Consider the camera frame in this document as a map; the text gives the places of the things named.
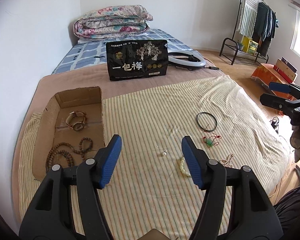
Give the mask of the striped hanging cloth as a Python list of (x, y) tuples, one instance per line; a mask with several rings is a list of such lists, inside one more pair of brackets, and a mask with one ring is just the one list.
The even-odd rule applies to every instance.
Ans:
[(237, 31), (239, 34), (248, 38), (252, 37), (259, 2), (260, 0), (241, 0), (237, 22)]

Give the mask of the brown bed blanket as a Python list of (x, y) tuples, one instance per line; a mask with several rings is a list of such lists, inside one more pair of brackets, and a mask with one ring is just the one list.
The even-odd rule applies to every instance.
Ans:
[(61, 74), (48, 75), (40, 79), (34, 96), (26, 112), (22, 126), (20, 128), (15, 145), (13, 166), (12, 166), (12, 199), (15, 218), (17, 223), (21, 223), (19, 209), (19, 162), (20, 149), (24, 131), (33, 113), (43, 112), (48, 101), (58, 92), (63, 90), (81, 87), (100, 87), (102, 98), (107, 99), (118, 95), (137, 92), (140, 90), (171, 85), (184, 81), (203, 79), (206, 77), (219, 77), (224, 75), (221, 70), (210, 70), (202, 68), (199, 70), (186, 70), (182, 68), (168, 67), (167, 74), (141, 79), (130, 79), (121, 81), (110, 81), (107, 65), (99, 64), (85, 67)]

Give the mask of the folded floral quilt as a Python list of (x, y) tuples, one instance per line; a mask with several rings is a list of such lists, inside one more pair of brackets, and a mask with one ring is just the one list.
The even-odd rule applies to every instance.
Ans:
[(117, 5), (92, 10), (73, 25), (74, 35), (85, 41), (136, 36), (150, 29), (153, 16), (141, 5)]

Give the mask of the brown leather wrist watch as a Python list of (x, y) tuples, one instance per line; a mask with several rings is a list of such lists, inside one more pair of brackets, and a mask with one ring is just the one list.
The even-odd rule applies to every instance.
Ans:
[(84, 129), (87, 122), (87, 114), (84, 111), (73, 111), (66, 118), (66, 125), (73, 131), (79, 132)]

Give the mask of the brown cardboard tray box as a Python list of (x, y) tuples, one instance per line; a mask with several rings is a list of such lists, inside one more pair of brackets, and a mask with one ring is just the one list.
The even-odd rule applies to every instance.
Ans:
[[(73, 111), (84, 111), (87, 122), (83, 130), (76, 132), (65, 121)], [(47, 173), (47, 165), (68, 167), (69, 161), (61, 154), (48, 161), (49, 152), (65, 150), (72, 156), (73, 165), (94, 157), (105, 146), (100, 87), (83, 87), (56, 93), (43, 111), (36, 143), (34, 145), (32, 173), (41, 181)]]

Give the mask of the black snack bag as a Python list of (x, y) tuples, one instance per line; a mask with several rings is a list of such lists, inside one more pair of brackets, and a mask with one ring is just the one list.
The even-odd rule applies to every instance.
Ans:
[(111, 81), (164, 76), (168, 67), (166, 40), (126, 40), (106, 44)]

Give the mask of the yellow green box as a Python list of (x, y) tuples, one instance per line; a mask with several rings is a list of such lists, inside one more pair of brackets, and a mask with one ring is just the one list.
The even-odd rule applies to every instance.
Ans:
[(258, 43), (253, 41), (251, 38), (243, 36), (242, 40), (243, 49), (242, 51), (251, 55), (255, 55), (258, 49)]

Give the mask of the orange gift box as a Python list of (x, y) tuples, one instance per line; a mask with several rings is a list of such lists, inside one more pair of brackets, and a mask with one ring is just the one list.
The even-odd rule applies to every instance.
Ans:
[(274, 65), (268, 63), (260, 64), (252, 73), (251, 78), (258, 81), (269, 89), (270, 82), (289, 84), (278, 72), (273, 68)]

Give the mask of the cardboard paper bag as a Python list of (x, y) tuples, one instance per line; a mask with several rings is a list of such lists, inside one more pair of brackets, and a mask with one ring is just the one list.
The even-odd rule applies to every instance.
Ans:
[(293, 83), (297, 77), (297, 69), (284, 57), (277, 59), (273, 66), (274, 70), (278, 72), (288, 83)]

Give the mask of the blue plaid mattress sheet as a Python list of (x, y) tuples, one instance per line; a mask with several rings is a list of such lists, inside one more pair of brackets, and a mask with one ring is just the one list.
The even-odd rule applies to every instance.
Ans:
[(198, 51), (190, 48), (188, 45), (179, 41), (165, 31), (161, 29), (150, 29), (147, 32), (136, 36), (125, 36), (87, 43), (78, 43), (74, 45), (73, 48), (66, 54), (66, 56), (62, 59), (52, 73), (59, 74), (83, 67), (104, 64), (107, 62), (106, 43), (125, 40), (166, 40), (169, 52), (174, 50), (182, 50), (190, 51), (196, 55), (199, 54)]

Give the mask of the black metal clothes rack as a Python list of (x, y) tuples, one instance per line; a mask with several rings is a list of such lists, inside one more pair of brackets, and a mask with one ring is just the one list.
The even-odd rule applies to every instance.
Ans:
[(238, 60), (269, 61), (268, 51), (279, 20), (264, 0), (239, 0), (232, 37), (223, 40), (219, 55), (234, 64)]

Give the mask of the red string jade pendant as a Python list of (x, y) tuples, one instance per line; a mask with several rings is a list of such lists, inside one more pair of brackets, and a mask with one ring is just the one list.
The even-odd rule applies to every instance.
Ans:
[(219, 140), (222, 137), (215, 133), (211, 133), (208, 137), (203, 136), (203, 142), (207, 145), (208, 148), (219, 145)]

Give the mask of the dark hanging clothes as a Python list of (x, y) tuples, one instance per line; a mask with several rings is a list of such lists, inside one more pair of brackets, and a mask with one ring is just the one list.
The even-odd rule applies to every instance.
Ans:
[(276, 12), (264, 2), (258, 4), (256, 22), (252, 39), (258, 43), (257, 52), (266, 57), (272, 42), (275, 37), (276, 28), (279, 27), (279, 20), (276, 17)]

